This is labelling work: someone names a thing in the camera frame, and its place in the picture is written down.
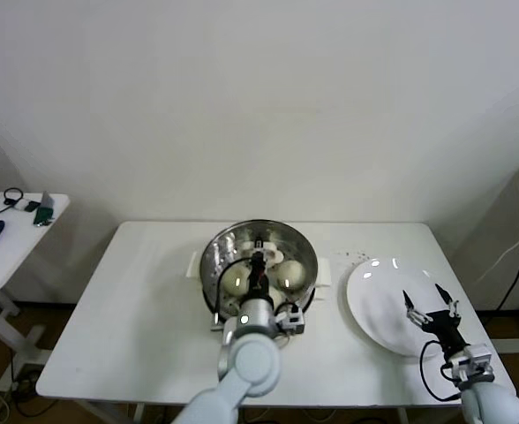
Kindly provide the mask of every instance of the white wall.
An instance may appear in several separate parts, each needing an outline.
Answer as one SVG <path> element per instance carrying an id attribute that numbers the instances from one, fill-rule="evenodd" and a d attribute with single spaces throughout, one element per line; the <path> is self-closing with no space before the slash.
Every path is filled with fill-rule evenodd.
<path id="1" fill-rule="evenodd" d="M 20 299 L 76 300 L 126 219 L 426 221 L 453 255 L 519 169 L 519 1 L 0 0 L 0 164 L 73 201 Z"/>

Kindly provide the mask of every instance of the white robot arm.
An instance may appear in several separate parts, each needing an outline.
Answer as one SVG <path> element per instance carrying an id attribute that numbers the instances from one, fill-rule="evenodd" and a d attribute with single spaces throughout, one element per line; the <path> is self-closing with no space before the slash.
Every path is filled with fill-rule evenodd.
<path id="1" fill-rule="evenodd" d="M 262 334 L 247 334 L 231 347 L 229 372 L 216 389 L 200 392 L 177 416 L 176 424 L 236 424 L 246 396 L 259 397 L 279 381 L 281 357 L 275 342 Z"/>
<path id="2" fill-rule="evenodd" d="M 451 369 L 452 382 L 461 391 L 463 417 L 468 424 L 519 424 L 519 398 L 505 387 L 495 384 L 491 352 L 484 344 L 465 343 L 457 327 L 461 316 L 457 301 L 436 284 L 448 310 L 423 314 L 415 309 L 403 292 L 407 317 L 420 329 L 434 334 Z"/>
<path id="3" fill-rule="evenodd" d="M 477 382 L 462 392 L 462 412 L 469 424 L 519 424 L 519 398 L 494 382 Z"/>

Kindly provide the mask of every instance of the white plate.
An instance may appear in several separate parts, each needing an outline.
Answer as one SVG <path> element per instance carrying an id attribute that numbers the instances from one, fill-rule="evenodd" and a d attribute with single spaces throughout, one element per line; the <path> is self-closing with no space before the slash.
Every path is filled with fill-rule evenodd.
<path id="1" fill-rule="evenodd" d="M 436 336 L 424 333 L 407 318 L 402 291 L 423 313 L 447 309 L 429 272 L 395 258 L 376 258 L 359 264 L 348 280 L 348 305 L 369 337 L 390 351 L 419 357 L 423 345 Z M 440 352 L 436 344 L 426 357 Z"/>

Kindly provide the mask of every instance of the small white table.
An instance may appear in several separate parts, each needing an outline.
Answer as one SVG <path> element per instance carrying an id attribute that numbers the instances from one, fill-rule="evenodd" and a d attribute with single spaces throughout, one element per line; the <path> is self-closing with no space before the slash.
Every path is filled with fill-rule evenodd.
<path id="1" fill-rule="evenodd" d="M 51 194 L 51 197 L 55 201 L 54 220 L 56 220 L 69 205 L 69 197 L 64 194 Z M 25 199 L 40 201 L 41 193 L 25 193 Z M 0 209 L 5 208 L 3 202 L 3 194 L 0 193 Z M 8 314 L 19 313 L 19 309 L 2 292 L 4 285 L 51 228 L 51 225 L 34 226 L 34 217 L 35 212 L 27 213 L 15 209 L 0 214 L 0 220 L 5 221 L 4 230 L 0 235 L 0 307 L 3 309 L 0 314 L 0 339 L 17 353 L 14 358 L 16 374 L 25 364 L 45 364 L 50 354 L 50 351 L 35 347 L 44 330 L 43 326 L 34 326 L 24 337 L 4 319 Z M 0 380 L 0 391 L 7 391 L 10 386 L 11 372 L 10 368 L 7 368 Z"/>
<path id="2" fill-rule="evenodd" d="M 123 223 L 65 327 L 37 390 L 90 402 L 186 404 L 218 383 L 221 334 L 198 282 L 185 276 L 193 252 L 230 223 Z M 417 360 L 374 343 L 345 303 L 345 277 L 359 252 L 406 259 L 433 272 L 460 300 L 460 330 L 493 351 L 496 381 L 514 390 L 471 303 L 427 226 L 420 223 L 291 223 L 328 258 L 330 293 L 305 314 L 305 333 L 282 350 L 282 377 L 245 405 L 286 407 L 439 406 L 426 392 Z M 425 363 L 442 397 L 455 388 Z M 94 404 L 83 405 L 96 412 Z M 129 422 L 97 413 L 107 422 Z"/>

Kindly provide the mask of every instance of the black cable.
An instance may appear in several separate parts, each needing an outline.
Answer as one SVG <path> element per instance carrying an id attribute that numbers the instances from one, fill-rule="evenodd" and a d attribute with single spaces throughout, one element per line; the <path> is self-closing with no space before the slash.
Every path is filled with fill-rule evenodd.
<path id="1" fill-rule="evenodd" d="M 516 286 L 516 283 L 518 283 L 518 279 L 519 279 L 519 269 L 518 271 L 516 272 L 516 276 L 515 276 L 515 281 L 513 281 L 513 283 L 510 285 L 510 287 L 508 288 L 507 292 L 505 293 L 505 296 L 503 297 L 503 300 L 500 302 L 500 304 L 496 307 L 496 309 L 494 310 L 494 313 L 497 313 L 500 311 L 500 309 L 503 307 L 503 305 L 505 304 L 505 302 L 507 301 L 508 299 L 508 296 L 510 295 L 511 291 L 513 291 L 513 289 L 515 288 Z M 492 316 L 490 316 L 489 318 L 487 318 L 485 320 L 485 323 L 483 324 L 484 326 L 486 326 L 489 322 L 491 322 L 491 320 L 493 319 Z"/>
<path id="2" fill-rule="evenodd" d="M 24 375 L 20 376 L 18 379 L 14 378 L 14 358 L 12 354 L 12 350 L 9 348 L 9 353 L 11 355 L 11 380 L 12 382 L 17 382 L 18 387 L 16 391 L 12 392 L 12 400 L 14 400 L 14 406 L 16 410 L 19 412 L 20 415 L 22 415 L 25 418 L 37 418 L 47 411 L 49 411 L 51 408 L 56 406 L 56 404 L 59 402 L 59 399 L 54 400 L 51 404 L 46 406 L 44 409 L 37 413 L 26 413 L 22 411 L 22 408 L 20 407 L 20 404 L 28 402 L 34 398 L 39 397 L 38 392 L 36 391 L 36 382 L 38 381 L 38 378 L 40 378 L 40 372 L 37 370 L 31 370 L 25 373 Z"/>
<path id="3" fill-rule="evenodd" d="M 8 196 L 9 192 L 18 192 L 19 197 L 17 199 L 9 197 Z M 3 197 L 4 197 L 4 204 L 8 205 L 8 206 L 6 208 L 4 208 L 4 209 L 1 209 L 0 210 L 0 214 L 2 214 L 3 212 L 5 212 L 5 211 L 7 211 L 9 209 L 14 208 L 19 201 L 24 199 L 24 192 L 22 190 L 20 190 L 18 187 L 9 187 L 6 190 L 4 190 Z"/>
<path id="4" fill-rule="evenodd" d="M 459 399 L 460 396 L 461 396 L 460 393 L 456 393 L 456 394 L 454 394 L 452 396 L 448 396 L 448 397 L 436 396 L 436 394 L 428 386 L 428 383 L 426 382 L 426 379 L 425 379 L 425 370 L 424 370 L 424 367 L 423 367 L 423 362 L 425 360 L 426 348 L 428 346 L 430 346 L 430 345 L 439 345 L 439 344 L 440 344 L 440 342 L 437 341 L 437 340 L 430 340 L 430 341 L 426 342 L 424 347 L 422 348 L 422 352 L 420 353 L 420 360 L 418 361 L 418 365 L 420 367 L 420 378 L 422 378 L 422 383 L 425 385 L 426 390 L 428 391 L 428 393 L 430 393 L 430 396 L 432 396 L 433 398 L 435 398 L 439 402 L 450 402 L 452 400 Z"/>
<path id="5" fill-rule="evenodd" d="M 442 377 L 444 377 L 449 382 L 460 382 L 461 380 L 459 378 L 453 378 L 453 377 L 450 377 L 449 375 L 446 375 L 446 373 L 444 371 L 446 371 L 448 368 L 449 367 L 447 366 L 447 364 L 444 364 L 440 367 L 440 374 L 442 374 Z"/>
<path id="6" fill-rule="evenodd" d="M 259 420 L 259 421 L 250 420 L 250 421 L 248 421 L 245 418 L 245 409 L 242 409 L 242 421 L 244 422 L 244 424 L 280 424 L 280 422 L 276 421 L 276 420 Z"/>

